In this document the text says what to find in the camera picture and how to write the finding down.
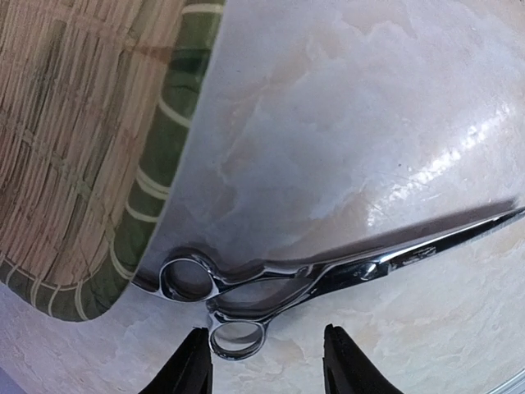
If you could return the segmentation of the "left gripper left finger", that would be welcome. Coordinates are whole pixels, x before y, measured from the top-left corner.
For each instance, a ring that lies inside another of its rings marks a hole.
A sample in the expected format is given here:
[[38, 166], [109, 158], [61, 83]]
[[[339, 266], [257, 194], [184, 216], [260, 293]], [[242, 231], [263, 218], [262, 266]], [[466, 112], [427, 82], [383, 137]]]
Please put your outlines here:
[[208, 330], [194, 328], [139, 394], [210, 394], [212, 376]]

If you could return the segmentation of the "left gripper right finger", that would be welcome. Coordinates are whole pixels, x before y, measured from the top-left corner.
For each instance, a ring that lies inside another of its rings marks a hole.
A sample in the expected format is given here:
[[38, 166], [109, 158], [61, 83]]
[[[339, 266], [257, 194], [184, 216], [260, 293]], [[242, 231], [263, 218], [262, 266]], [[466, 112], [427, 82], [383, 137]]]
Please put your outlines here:
[[324, 330], [324, 388], [329, 394], [401, 394], [340, 326]]

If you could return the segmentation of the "silver scissors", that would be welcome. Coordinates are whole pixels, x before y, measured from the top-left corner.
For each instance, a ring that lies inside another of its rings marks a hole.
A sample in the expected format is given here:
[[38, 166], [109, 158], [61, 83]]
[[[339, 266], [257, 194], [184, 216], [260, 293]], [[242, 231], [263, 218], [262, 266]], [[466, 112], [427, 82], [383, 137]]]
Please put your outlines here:
[[[162, 265], [156, 293], [169, 301], [205, 303], [211, 351], [224, 360], [245, 360], [260, 351], [267, 339], [270, 322], [286, 310], [325, 294], [386, 277], [395, 270], [487, 236], [523, 217], [524, 209], [514, 208], [397, 245], [333, 257], [316, 255], [288, 265], [266, 260], [258, 268], [231, 276], [221, 272], [204, 252], [180, 248]], [[181, 263], [192, 264], [206, 275], [203, 292], [191, 291], [175, 279], [174, 268]], [[300, 280], [304, 285], [273, 306], [224, 300], [225, 295], [233, 291], [279, 280]]]

